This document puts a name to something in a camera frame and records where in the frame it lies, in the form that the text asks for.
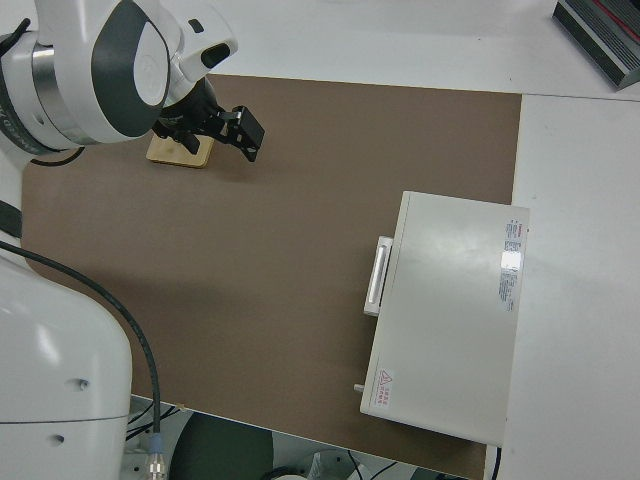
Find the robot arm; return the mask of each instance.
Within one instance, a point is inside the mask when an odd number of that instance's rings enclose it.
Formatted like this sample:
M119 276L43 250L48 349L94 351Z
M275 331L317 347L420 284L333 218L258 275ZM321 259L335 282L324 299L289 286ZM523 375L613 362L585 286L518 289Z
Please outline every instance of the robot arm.
M264 130L246 107L225 112L205 78L237 50L211 5L37 0L36 10L39 31L2 57L0 108L13 115L0 128L23 150L125 141L153 128L192 153L198 134L255 160Z

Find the label sticker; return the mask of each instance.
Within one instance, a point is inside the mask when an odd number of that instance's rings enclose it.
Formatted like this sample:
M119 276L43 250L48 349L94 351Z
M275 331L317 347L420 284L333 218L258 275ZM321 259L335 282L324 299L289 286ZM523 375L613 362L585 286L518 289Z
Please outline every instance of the label sticker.
M376 388L374 390L374 407L389 408L391 403L391 387L394 373L386 368L381 368L376 374Z
M522 242L526 232L519 220L511 220L505 227L504 250L500 262L500 285L498 295L500 303L507 312L513 311L518 285L518 274L522 268Z

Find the white device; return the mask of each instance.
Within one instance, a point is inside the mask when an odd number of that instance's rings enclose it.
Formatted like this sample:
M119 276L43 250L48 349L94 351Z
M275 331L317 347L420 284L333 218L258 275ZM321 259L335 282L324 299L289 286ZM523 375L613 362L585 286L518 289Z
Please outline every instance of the white device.
M96 302L8 253L20 245L22 172L35 155L151 128L189 150L198 149L196 133L209 135L253 161L264 131L245 107L225 112L204 78L237 50L209 3L35 6L37 31L25 19L0 36L0 478L115 480L129 413L129 343ZM145 475L162 479L159 439L153 445Z
M404 193L365 305L380 310L363 413L502 445L528 220L524 208Z

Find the brown work surface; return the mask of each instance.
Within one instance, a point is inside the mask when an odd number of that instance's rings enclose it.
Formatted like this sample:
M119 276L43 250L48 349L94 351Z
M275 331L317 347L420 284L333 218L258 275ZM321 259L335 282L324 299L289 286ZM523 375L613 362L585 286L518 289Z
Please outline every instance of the brown work surface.
M393 235L403 190L510 203L520 96L212 81L265 127L255 164L216 144L205 170L158 165L146 137L32 165L24 245L129 306L164 400L481 478L483 445L361 414L353 385L375 330L362 308L377 239ZM133 390L148 396L132 345Z

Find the wooden block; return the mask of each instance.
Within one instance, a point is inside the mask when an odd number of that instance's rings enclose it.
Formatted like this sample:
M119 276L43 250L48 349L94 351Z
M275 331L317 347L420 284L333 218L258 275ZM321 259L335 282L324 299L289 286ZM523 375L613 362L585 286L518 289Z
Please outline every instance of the wooden block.
M171 138L162 139L154 135L147 150L147 158L156 163L167 163L180 167L204 168L213 148L213 138L196 135L200 140L198 153L192 155L184 145Z

